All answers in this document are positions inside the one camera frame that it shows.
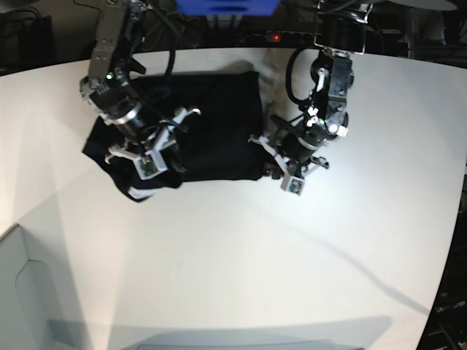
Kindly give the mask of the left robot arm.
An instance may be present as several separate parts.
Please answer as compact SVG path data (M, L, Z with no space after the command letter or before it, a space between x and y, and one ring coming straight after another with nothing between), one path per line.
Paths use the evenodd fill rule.
M286 120L272 115L269 119L275 132L253 139L270 156L264 176L302 184L316 168L329 167L328 161L315 153L348 133L347 96L355 81L351 57L365 52L371 9L368 1L319 1L312 8L317 21L314 45L319 49L310 67L314 87L304 99L293 93L294 64L305 51L299 47L289 58L285 71L285 90L298 107L299 116Z

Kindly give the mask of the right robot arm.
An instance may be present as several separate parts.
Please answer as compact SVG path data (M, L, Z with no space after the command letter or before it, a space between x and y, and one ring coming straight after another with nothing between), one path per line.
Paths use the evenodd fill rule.
M169 32L169 59L161 82L143 91L138 77L147 73L134 54L142 48L142 21L153 13ZM129 169L141 180L172 171L183 174L177 137L187 133L184 120L196 107L171 109L169 80L182 33L156 1L107 1L96 32L87 75L80 81L82 99L101 122L83 152L108 171Z

